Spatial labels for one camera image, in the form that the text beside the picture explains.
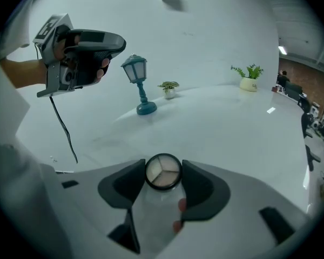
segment black cable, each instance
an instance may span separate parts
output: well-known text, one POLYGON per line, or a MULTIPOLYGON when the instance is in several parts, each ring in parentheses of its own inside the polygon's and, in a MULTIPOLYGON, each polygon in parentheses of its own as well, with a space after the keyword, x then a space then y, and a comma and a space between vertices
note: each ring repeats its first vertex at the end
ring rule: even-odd
MULTIPOLYGON (((37 59, 38 59, 38 51, 37 51, 36 43, 35 43, 35 49, 36 49, 36 55, 37 55, 37 59)), ((64 122, 62 121, 62 119, 61 119, 61 117, 60 117, 60 115, 59 115, 58 110, 56 109, 56 106, 55 106, 55 104, 54 104, 54 100, 53 100, 53 98, 52 98, 51 96, 49 96, 49 99, 50 99, 50 101, 51 101, 51 103, 52 103, 52 105, 53 105, 53 108, 54 108, 54 111, 55 111, 55 113, 56 113, 56 116, 58 117, 58 120, 59 120, 61 126, 63 127, 63 130, 64 130, 64 132, 65 132, 65 134, 66 134, 66 136, 67 136, 67 140, 68 140, 68 142, 69 142, 69 145, 70 145, 71 151, 72 151, 72 153, 73 153, 73 156, 74 156, 75 159, 76 159, 76 163, 78 164, 78 159, 77 159, 76 153, 75 153, 75 151, 73 150, 73 147, 72 147, 72 142, 71 142, 71 136, 70 136, 70 133, 69 133, 69 131, 67 130, 67 128, 66 128, 64 122)))

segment office chair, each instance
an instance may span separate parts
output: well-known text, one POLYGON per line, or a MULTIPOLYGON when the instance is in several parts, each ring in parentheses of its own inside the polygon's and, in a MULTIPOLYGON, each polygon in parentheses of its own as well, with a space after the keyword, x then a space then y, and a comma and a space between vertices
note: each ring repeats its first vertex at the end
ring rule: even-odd
MULTIPOLYGON (((302 128, 303 138, 305 138, 306 136, 313 138, 313 136, 309 132, 306 131, 308 125, 312 123, 311 118, 310 118, 311 114, 309 114, 309 112, 311 110, 311 104, 306 97, 304 97, 303 95, 299 95, 298 105, 303 110, 303 115, 301 116, 301 128, 302 128)), ((306 148, 308 168, 309 168, 309 171, 312 172, 314 169, 313 160, 316 162, 320 162, 321 160, 320 160, 319 156, 317 156, 311 152, 310 148, 307 145, 305 145, 305 148, 306 148)))
POLYGON ((298 101, 299 95, 302 94, 302 87, 297 84, 292 84, 289 81, 286 81, 285 93, 292 99, 298 101))

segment lamp shade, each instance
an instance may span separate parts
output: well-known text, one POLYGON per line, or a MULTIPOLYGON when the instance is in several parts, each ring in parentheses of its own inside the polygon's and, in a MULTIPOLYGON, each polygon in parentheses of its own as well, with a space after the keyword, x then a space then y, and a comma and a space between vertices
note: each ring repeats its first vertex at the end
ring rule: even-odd
POLYGON ((130 82, 146 79, 146 59, 136 54, 131 55, 121 67, 125 70, 130 82))

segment small potted succulent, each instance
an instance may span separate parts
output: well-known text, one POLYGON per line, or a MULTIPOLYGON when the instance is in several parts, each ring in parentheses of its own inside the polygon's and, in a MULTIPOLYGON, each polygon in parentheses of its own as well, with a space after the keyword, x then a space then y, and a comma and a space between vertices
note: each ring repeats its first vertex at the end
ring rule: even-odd
POLYGON ((257 79, 259 76, 263 73, 263 69, 260 68, 260 66, 256 66, 255 64, 252 64, 247 67, 248 70, 248 77, 243 72, 241 68, 231 66, 231 70, 234 69, 242 76, 242 80, 240 82, 240 88, 246 91, 257 91, 257 79))
POLYGON ((179 87, 179 84, 176 81, 165 81, 158 87, 163 88, 164 98, 173 99, 175 97, 175 88, 179 87))

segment person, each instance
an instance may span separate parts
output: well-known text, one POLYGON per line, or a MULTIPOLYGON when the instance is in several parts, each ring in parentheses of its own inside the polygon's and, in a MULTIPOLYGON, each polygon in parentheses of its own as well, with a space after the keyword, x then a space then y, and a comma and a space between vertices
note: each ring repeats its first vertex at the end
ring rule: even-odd
MULTIPOLYGON (((46 67, 41 59, 24 62, 7 59, 18 48, 29 45, 32 1, 23 0, 15 8, 0 34, 0 209, 40 253, 48 258, 71 258, 69 240, 53 210, 55 201, 46 190, 42 164, 16 137, 29 109, 17 88, 46 81, 46 67)), ((78 42, 79 36, 75 36, 75 44, 78 42)), ((64 59, 64 48, 64 39, 55 45, 54 55, 58 60, 64 59)), ((102 68, 108 65, 109 60, 104 59, 97 71, 98 81, 104 75, 102 68)), ((186 210, 186 200, 179 202, 179 209, 186 210)), ((175 221, 171 228, 178 232, 181 222, 175 221)))
MULTIPOLYGON (((75 36, 75 45, 79 43, 80 36, 75 36)), ((54 47, 54 56, 62 61, 65 58, 65 39, 60 40, 54 47)), ((109 59, 102 61, 101 69, 97 71, 96 82, 99 82, 105 74, 104 68, 109 65, 109 59)), ((15 88, 21 88, 34 84, 45 84, 47 68, 42 59, 14 62, 6 57, 0 58, 0 66, 8 76, 15 88)))
POLYGON ((284 88, 286 88, 286 82, 290 81, 287 77, 287 71, 283 70, 282 74, 277 76, 277 83, 284 88))

